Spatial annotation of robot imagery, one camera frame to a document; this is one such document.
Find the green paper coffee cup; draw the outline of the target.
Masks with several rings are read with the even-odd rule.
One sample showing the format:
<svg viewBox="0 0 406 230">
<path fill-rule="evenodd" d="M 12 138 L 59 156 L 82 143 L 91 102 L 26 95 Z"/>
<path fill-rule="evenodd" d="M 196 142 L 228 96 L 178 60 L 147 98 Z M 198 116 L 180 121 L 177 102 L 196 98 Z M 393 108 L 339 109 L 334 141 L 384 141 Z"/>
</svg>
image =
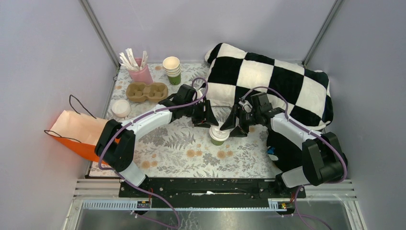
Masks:
<svg viewBox="0 0 406 230">
<path fill-rule="evenodd" d="M 224 141 L 215 141 L 215 140 L 213 140 L 212 138 L 211 138 L 211 142 L 212 142 L 214 145 L 217 145 L 217 146 L 220 146 L 220 145 L 222 145 L 222 144 L 224 143 Z"/>
</svg>

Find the white plastic cup lid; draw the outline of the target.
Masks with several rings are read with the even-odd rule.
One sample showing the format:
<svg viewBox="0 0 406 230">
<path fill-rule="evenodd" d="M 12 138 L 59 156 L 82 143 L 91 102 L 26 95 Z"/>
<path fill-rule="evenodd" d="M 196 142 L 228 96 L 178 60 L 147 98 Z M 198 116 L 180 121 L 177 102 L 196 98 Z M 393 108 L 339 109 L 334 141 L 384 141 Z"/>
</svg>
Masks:
<svg viewBox="0 0 406 230">
<path fill-rule="evenodd" d="M 219 126 L 211 126 L 209 129 L 210 137 L 215 141 L 225 141 L 230 136 L 229 130 L 220 130 Z"/>
</svg>

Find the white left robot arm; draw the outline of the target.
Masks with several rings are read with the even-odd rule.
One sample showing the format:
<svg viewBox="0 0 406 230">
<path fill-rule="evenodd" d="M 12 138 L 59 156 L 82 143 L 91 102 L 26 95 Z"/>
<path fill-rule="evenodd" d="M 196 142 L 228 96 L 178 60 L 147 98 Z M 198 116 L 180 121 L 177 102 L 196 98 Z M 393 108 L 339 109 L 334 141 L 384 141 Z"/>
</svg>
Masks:
<svg viewBox="0 0 406 230">
<path fill-rule="evenodd" d="M 161 100 L 153 109 L 133 119 L 118 122 L 109 120 L 95 146 L 99 162 L 108 164 L 130 184 L 130 191 L 137 197 L 148 192 L 147 176 L 134 163 L 135 142 L 154 129 L 170 124 L 182 117 L 189 117 L 195 127 L 211 127 L 218 121 L 205 95 L 190 85 L 183 84 L 176 93 Z"/>
</svg>

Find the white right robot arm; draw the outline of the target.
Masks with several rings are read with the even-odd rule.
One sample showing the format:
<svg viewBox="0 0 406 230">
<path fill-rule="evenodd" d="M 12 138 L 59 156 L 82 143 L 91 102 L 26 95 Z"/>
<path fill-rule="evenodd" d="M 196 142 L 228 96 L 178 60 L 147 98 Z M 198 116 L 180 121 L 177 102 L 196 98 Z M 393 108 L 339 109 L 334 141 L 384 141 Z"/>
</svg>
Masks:
<svg viewBox="0 0 406 230">
<path fill-rule="evenodd" d="M 231 137 L 246 137 L 250 126 L 262 125 L 293 144 L 301 156 L 301 163 L 275 178 L 275 193 L 287 197 L 294 187 L 311 184 L 339 183 L 347 176 L 347 164 L 338 138 L 332 132 L 313 131 L 286 115 L 281 108 L 273 108 L 266 93 L 251 96 L 249 103 L 241 99 L 220 127 L 230 130 Z"/>
</svg>

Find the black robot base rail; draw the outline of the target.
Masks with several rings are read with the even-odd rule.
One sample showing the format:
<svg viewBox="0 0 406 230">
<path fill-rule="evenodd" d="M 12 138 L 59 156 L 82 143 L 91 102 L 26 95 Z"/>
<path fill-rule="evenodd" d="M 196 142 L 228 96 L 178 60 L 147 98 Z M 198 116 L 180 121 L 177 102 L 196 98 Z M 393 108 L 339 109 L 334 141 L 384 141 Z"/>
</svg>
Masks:
<svg viewBox="0 0 406 230">
<path fill-rule="evenodd" d="M 247 178 L 147 178 L 141 188 L 158 196 L 145 194 L 126 182 L 120 184 L 120 198 L 145 198 L 153 208 L 167 208 L 163 197 L 174 208 L 270 208 L 270 200 L 290 202 L 296 188 L 283 189 L 273 179 Z"/>
</svg>

